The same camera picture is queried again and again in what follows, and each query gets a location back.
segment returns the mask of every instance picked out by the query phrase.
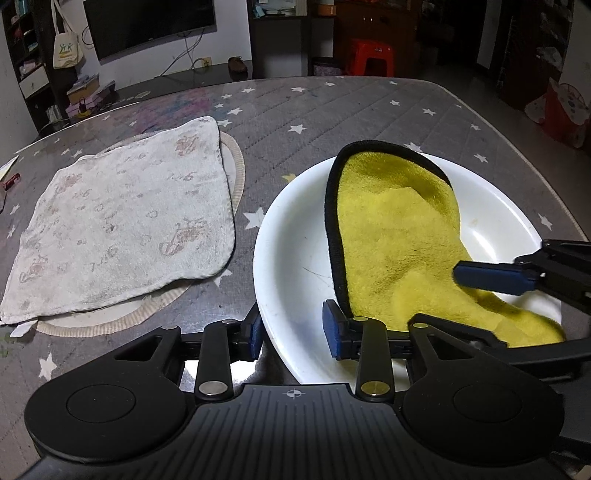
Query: printed logo on bag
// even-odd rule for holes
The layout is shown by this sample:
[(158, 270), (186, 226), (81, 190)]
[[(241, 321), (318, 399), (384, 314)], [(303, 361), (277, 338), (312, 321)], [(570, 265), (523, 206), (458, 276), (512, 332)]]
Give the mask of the printed logo on bag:
[(69, 57), (72, 54), (72, 48), (73, 48), (73, 44), (72, 43), (60, 43), (60, 58), (66, 58)]

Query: tv screen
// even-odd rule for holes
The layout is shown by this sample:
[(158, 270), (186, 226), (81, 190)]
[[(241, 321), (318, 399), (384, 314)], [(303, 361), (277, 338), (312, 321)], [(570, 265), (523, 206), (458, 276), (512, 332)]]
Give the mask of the tv screen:
[(156, 38), (215, 25), (213, 0), (85, 0), (99, 60)]

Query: white plate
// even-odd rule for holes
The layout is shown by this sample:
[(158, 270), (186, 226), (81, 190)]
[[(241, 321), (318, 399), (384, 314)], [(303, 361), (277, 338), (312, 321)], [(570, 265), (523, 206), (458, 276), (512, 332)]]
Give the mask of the white plate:
[[(500, 190), (475, 173), (425, 155), (448, 176), (460, 207), (460, 237), (475, 261), (512, 262), (540, 247), (527, 217)], [(322, 329), (322, 304), (334, 299), (324, 229), (324, 194), (334, 158), (306, 170), (269, 207), (256, 239), (256, 300), (269, 337), (302, 384), (349, 382), (355, 361), (330, 356)], [(506, 301), (560, 322), (560, 302), (540, 292)], [(402, 361), (393, 361), (397, 390), (408, 388)]]

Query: cabinet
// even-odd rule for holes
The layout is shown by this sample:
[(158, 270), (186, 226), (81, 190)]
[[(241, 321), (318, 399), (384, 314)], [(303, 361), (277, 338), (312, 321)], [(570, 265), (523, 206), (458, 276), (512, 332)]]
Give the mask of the cabinet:
[(420, 0), (404, 0), (392, 5), (337, 0), (335, 58), (347, 63), (351, 38), (382, 41), (395, 50), (395, 75), (412, 76), (420, 4)]

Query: table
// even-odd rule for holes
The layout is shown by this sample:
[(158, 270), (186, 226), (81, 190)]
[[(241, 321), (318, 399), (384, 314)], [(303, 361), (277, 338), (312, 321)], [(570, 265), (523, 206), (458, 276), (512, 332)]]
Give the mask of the table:
[[(381, 77), (294, 77), (209, 86), (153, 98), (91, 117), (20, 152), (9, 176), (22, 180), (0, 214), (2, 291), (18, 241), (55, 172), (81, 155), (144, 132), (177, 127), (211, 115), (240, 145), (246, 164), (244, 196), (236, 214), (231, 275), (196, 282), (179, 299), (139, 326), (109, 336), (57, 338), (30, 332), (16, 340), (0, 327), (0, 478), (15, 478), (38, 458), (22, 418), (29, 396), (46, 378), (49, 354), (63, 374), (154, 328), (177, 324), (183, 333), (215, 320), (243, 319), (255, 301), (252, 257), (258, 228), (245, 213), (267, 208), (292, 174), (335, 156), (346, 144), (376, 139), (454, 161), (507, 194), (542, 237), (581, 240), (584, 234), (543, 177), (508, 140), (450, 92), (433, 83)], [(563, 306), (571, 338), (585, 317)], [(255, 368), (238, 381), (295, 383), (269, 342)], [(181, 387), (191, 389), (191, 376)]]

